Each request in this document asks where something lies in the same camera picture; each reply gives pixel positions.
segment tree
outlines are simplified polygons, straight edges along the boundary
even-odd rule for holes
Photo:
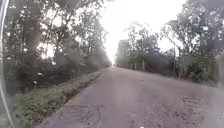
[[[223,18],[221,5],[215,9],[211,1],[188,0],[177,20],[164,26],[162,35],[179,50],[181,77],[203,76],[196,81],[211,78],[214,56],[223,48]]]
[[[109,65],[103,47],[106,32],[99,21],[103,3],[11,0],[3,33],[8,82],[16,78],[18,88],[26,90]],[[99,63],[89,62],[91,58]]]

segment vegetation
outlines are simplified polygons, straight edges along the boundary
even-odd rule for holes
[[[51,88],[33,90],[20,95],[17,101],[17,117],[23,128],[38,125],[50,114],[64,105],[71,97],[95,80],[103,70],[90,73],[78,79],[54,85]]]
[[[165,24],[158,34],[146,25],[132,23],[127,29],[129,39],[119,44],[117,65],[196,82],[215,81],[215,56],[224,45],[222,5],[219,0],[188,0],[177,19]],[[161,38],[174,48],[162,53],[157,47]]]
[[[60,84],[107,67],[102,0],[11,0],[4,27],[7,91]]]

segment sky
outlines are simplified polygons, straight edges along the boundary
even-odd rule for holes
[[[162,26],[176,19],[186,0],[114,0],[106,3],[102,10],[101,24],[108,32],[105,42],[109,59],[114,63],[118,42],[127,39],[124,29],[132,22],[147,23],[154,32],[159,32]],[[167,40],[158,42],[161,51],[173,47],[167,45]]]

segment asphalt road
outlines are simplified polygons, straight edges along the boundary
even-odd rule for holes
[[[224,91],[109,68],[39,128],[224,128]]]

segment grass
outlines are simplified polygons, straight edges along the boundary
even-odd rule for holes
[[[90,73],[51,88],[36,89],[18,96],[16,117],[23,128],[32,128],[40,124],[101,74],[102,71]]]

